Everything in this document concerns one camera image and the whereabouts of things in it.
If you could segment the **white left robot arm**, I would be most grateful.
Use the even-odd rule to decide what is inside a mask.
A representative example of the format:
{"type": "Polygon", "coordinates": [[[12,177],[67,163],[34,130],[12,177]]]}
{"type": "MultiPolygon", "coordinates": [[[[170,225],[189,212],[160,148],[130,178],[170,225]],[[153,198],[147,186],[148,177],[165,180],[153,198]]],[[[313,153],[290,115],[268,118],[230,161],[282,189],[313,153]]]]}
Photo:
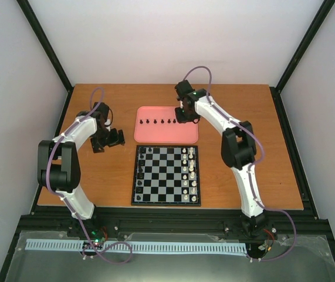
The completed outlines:
{"type": "Polygon", "coordinates": [[[38,145],[38,183],[59,197],[72,217],[82,220],[81,230],[91,237],[100,233],[101,221],[93,216],[95,205],[80,185],[78,151],[87,140],[94,153],[125,144],[123,131],[112,128],[110,114],[108,105],[96,102],[91,111],[79,112],[59,136],[38,145]]]}

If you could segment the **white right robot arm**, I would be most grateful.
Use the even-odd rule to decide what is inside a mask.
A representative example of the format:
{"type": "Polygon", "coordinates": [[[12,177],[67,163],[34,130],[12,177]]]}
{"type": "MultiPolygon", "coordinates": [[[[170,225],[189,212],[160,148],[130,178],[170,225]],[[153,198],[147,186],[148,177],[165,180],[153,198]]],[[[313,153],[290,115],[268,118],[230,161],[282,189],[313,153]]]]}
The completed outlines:
{"type": "Polygon", "coordinates": [[[266,215],[255,176],[256,141],[248,121],[241,122],[226,113],[205,89],[195,90],[189,81],[175,85],[178,123],[206,119],[221,135],[221,158],[235,176],[241,197],[241,228],[248,238],[255,238],[266,226],[266,215]]]}

